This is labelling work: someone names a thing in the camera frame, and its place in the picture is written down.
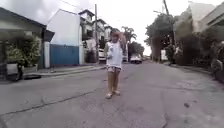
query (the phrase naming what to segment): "white shirt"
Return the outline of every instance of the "white shirt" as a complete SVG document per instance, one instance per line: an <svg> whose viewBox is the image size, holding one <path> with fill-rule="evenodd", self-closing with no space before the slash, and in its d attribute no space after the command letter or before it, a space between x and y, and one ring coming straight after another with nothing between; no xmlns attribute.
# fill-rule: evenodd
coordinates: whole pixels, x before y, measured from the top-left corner
<svg viewBox="0 0 224 128"><path fill-rule="evenodd" d="M121 49L120 42L112 43L107 42L108 45L108 56L112 56L110 59L107 59L107 66L122 68L123 61L123 52Z"/></svg>

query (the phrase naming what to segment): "street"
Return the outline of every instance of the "street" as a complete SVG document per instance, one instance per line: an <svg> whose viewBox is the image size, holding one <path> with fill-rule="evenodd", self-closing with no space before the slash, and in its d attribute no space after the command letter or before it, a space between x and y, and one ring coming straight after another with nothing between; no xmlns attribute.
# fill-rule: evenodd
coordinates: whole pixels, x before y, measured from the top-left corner
<svg viewBox="0 0 224 128"><path fill-rule="evenodd" d="M105 99L105 70L0 85L0 128L224 126L224 86L208 75L124 64L119 86L121 96Z"/></svg>

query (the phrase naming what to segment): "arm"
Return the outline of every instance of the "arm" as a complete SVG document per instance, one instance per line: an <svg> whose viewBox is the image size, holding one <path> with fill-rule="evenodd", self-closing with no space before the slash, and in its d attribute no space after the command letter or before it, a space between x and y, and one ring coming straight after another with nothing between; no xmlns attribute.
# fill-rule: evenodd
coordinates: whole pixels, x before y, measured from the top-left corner
<svg viewBox="0 0 224 128"><path fill-rule="evenodd" d="M122 48L123 51L125 51L126 50L126 44L127 44L126 38L125 38L123 33L120 33L119 36L120 36L121 48Z"/></svg>

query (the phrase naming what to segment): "road crack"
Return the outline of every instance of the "road crack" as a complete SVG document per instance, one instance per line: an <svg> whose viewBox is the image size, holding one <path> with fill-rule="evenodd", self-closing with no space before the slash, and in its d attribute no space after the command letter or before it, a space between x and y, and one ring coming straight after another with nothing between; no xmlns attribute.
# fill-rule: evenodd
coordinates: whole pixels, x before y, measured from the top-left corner
<svg viewBox="0 0 224 128"><path fill-rule="evenodd" d="M77 99L77 98L80 98L80 97L83 97L83 96L86 96L88 94L91 94L91 93L94 93L100 89L103 89L103 88L97 88L93 91L89 91L89 92L86 92L86 93L82 93L82 94L79 94L79 95L75 95L75 96L71 96L69 98L65 98L63 100L59 100L59 101L55 101L55 102L49 102L49 103L46 103L42 98L41 98L41 105L37 105L37 106L33 106L33 107L30 107L30 108L26 108L26 109L22 109L22 110L18 110L18 111L13 111L13 112L8 112L8 113L4 113L4 114L1 114L0 117L2 116L6 116L6 115L11 115L11 114L18 114L18 113L22 113L22 112L27 112L27 111L30 111L30 110L36 110L36 109L41 109L41 108L44 108L44 107L47 107L47 106L50 106L50 105L54 105L54 104L58 104L58 103L62 103L62 102L65 102L65 101L69 101L69 100L73 100L73 99Z"/></svg>

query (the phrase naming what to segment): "tree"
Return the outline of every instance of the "tree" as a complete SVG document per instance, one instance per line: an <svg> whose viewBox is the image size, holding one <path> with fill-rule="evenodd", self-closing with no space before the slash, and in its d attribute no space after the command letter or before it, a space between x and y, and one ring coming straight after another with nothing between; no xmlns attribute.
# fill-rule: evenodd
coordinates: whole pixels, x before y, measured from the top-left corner
<svg viewBox="0 0 224 128"><path fill-rule="evenodd" d="M134 29L133 28L129 28L129 27L122 27L124 29L124 36L126 37L126 40L130 43L131 39L134 38L136 39L137 35L134 33Z"/></svg>
<svg viewBox="0 0 224 128"><path fill-rule="evenodd" d="M128 44L128 56L129 59L133 54L139 54L141 56L143 56L145 48L140 44L137 43L135 41L133 41L132 43Z"/></svg>
<svg viewBox="0 0 224 128"><path fill-rule="evenodd" d="M173 24L176 20L177 18L171 15L160 14L150 26L146 27L148 38L145 41L152 48L153 58L160 59L161 50L174 42Z"/></svg>

